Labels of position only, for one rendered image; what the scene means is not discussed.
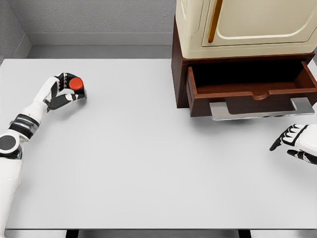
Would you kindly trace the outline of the red button switch black base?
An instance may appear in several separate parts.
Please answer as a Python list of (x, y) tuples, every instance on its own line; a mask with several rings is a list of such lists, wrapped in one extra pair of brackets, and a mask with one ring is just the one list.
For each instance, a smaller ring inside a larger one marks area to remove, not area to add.
[(72, 78), (69, 81), (68, 86), (71, 90), (74, 91), (73, 96), (75, 97), (76, 100), (87, 98), (86, 89), (84, 87), (84, 83), (81, 78), (79, 77)]

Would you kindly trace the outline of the cream and brown cabinet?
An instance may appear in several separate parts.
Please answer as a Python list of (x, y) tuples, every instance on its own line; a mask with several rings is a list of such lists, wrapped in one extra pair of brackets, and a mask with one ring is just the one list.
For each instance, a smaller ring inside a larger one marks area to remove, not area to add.
[(317, 47), (317, 0), (176, 0), (172, 75), (188, 107), (187, 65), (216, 60), (309, 59)]

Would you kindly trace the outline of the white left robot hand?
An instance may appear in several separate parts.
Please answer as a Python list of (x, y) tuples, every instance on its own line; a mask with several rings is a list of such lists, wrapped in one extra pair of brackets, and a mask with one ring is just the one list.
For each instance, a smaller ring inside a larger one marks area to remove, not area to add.
[(34, 101), (44, 105), (47, 112), (56, 110), (66, 104), (76, 101), (74, 91), (68, 86), (69, 81), (77, 77), (70, 73), (61, 73), (50, 77), (39, 90)]

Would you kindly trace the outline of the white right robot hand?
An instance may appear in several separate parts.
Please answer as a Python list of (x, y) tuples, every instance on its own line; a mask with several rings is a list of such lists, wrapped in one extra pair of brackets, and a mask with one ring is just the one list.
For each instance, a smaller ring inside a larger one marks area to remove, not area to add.
[(270, 151), (285, 144), (296, 148), (287, 153), (307, 163), (317, 165), (317, 124), (294, 124), (289, 126), (274, 141)]

